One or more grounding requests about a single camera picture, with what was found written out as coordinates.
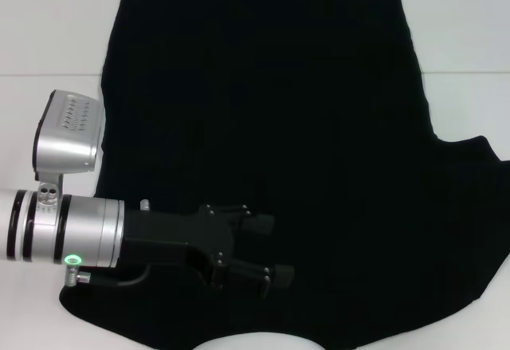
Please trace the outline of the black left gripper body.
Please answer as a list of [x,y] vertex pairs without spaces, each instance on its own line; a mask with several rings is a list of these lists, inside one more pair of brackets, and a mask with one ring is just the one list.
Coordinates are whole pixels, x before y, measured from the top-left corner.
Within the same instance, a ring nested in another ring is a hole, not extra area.
[[249,211],[203,204],[193,214],[127,210],[121,265],[180,265],[206,285],[221,287],[227,275],[249,265],[234,257],[235,239]]

